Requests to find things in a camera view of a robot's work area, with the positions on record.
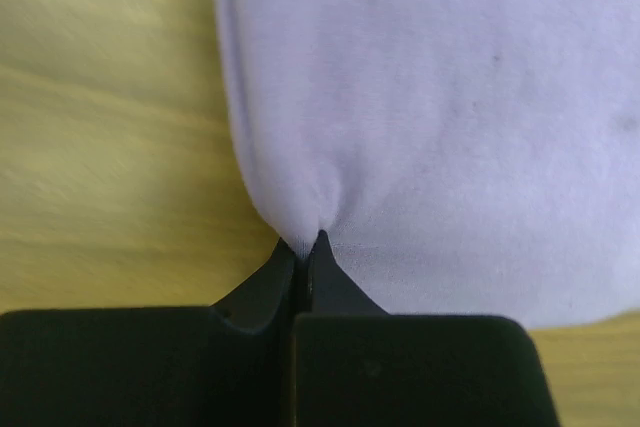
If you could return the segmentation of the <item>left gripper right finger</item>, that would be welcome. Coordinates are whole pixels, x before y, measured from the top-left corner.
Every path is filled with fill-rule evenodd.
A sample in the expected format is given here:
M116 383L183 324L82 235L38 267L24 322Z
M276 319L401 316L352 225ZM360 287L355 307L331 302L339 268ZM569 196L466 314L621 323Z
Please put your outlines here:
M320 232L292 328L296 426L555 426L536 347L515 321L391 315Z

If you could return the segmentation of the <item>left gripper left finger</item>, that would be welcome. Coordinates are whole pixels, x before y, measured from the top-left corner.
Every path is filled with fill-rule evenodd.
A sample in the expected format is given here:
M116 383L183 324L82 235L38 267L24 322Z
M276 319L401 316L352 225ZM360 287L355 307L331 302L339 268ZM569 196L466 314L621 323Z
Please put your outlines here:
M223 299L1 318L5 426L275 426L295 257L278 243Z

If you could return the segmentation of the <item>purple t shirt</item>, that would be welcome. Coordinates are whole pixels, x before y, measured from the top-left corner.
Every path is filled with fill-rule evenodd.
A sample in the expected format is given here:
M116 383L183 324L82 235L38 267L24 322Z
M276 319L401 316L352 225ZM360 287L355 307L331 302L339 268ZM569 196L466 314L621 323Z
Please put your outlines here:
M398 313L639 306L639 0L215 0L234 150Z

